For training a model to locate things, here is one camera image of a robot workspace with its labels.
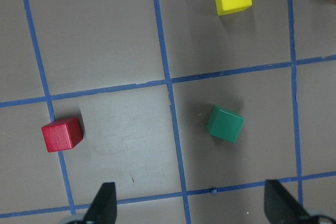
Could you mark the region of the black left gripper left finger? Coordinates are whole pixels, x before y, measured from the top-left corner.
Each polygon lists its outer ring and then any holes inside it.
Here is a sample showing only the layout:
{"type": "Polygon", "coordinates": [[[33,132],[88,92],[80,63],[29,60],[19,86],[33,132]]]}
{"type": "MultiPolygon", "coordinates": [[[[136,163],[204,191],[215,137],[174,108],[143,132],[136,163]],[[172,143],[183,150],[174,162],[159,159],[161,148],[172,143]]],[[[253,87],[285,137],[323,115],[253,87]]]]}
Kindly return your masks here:
{"type": "Polygon", "coordinates": [[[83,223],[109,223],[117,219],[117,196],[114,182],[103,183],[91,206],[83,217],[83,223]]]}

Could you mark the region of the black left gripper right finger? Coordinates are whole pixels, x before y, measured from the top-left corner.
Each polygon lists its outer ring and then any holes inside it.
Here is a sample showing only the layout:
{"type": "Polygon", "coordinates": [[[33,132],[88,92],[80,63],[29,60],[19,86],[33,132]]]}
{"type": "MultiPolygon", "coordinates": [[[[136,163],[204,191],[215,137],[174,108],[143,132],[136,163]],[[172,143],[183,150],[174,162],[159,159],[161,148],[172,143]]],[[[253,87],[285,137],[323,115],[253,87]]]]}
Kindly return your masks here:
{"type": "Polygon", "coordinates": [[[310,215],[276,179],[265,181],[264,212],[270,223],[308,223],[310,215]]]}

